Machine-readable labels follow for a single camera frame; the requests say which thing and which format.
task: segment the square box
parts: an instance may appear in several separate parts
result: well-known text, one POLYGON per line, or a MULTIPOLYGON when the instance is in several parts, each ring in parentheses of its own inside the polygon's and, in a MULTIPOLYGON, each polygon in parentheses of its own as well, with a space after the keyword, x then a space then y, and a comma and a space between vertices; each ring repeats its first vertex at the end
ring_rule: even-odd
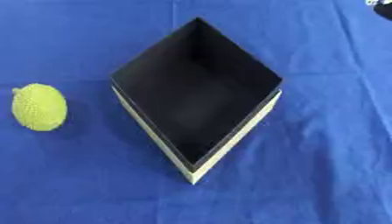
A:
POLYGON ((272 110, 281 81, 195 18, 114 73, 112 88, 195 184, 272 110))

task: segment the blue cloth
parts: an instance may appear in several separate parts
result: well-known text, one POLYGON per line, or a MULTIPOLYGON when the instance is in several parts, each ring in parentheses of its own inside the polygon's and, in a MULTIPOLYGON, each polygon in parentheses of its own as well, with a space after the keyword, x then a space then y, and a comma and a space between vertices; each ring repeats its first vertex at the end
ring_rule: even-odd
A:
POLYGON ((351 0, 1 0, 0 223, 392 223, 392 22, 351 0), (203 17, 284 77, 197 185, 121 107, 119 66, 203 17), (54 132, 11 89, 68 99, 54 132))

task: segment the yellow-green fruit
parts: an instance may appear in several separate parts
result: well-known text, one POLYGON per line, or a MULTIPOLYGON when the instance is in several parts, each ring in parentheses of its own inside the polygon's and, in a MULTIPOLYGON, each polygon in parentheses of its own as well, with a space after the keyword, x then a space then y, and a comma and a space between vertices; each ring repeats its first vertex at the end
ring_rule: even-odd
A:
POLYGON ((66 120, 66 99, 54 87, 33 83, 12 91, 12 114, 23 126, 48 131, 56 129, 66 120))

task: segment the cardboard box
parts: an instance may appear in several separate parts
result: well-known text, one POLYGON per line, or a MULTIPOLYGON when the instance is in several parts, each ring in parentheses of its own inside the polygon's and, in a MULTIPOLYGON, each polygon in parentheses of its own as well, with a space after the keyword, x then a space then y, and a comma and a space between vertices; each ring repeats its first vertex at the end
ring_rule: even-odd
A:
POLYGON ((122 105, 192 184, 272 110, 280 82, 200 18, 112 76, 122 105))

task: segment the blue fabric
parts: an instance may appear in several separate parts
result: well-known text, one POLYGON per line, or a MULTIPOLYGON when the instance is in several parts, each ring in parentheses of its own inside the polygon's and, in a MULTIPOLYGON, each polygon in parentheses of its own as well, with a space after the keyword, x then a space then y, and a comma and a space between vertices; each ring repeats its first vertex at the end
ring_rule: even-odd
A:
POLYGON ((0 223, 392 223, 391 40, 361 0, 1 0, 0 223), (198 16, 285 80, 193 186, 109 75, 198 16), (32 82, 68 99, 61 129, 14 120, 32 82))

